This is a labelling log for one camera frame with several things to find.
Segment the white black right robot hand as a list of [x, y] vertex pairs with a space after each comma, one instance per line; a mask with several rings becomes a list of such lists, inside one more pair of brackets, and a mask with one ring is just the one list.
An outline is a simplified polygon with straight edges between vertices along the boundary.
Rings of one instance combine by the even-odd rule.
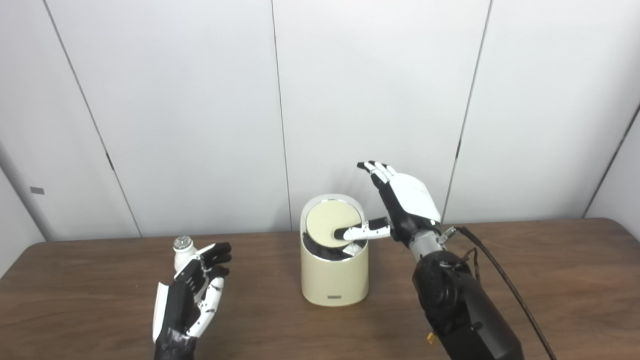
[[357, 241], [392, 237], [407, 247], [414, 237], [425, 231], [441, 235], [441, 213], [425, 183], [378, 161], [359, 162], [357, 167], [370, 175], [387, 216], [337, 228], [333, 231], [335, 239]]

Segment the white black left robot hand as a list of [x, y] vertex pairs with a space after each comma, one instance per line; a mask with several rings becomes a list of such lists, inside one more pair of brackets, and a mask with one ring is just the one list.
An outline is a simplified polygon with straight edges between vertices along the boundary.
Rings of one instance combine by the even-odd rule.
[[230, 243], [198, 249], [188, 236], [173, 241], [174, 276], [171, 284], [158, 283], [152, 319], [156, 346], [187, 346], [199, 339], [213, 321], [230, 271]]

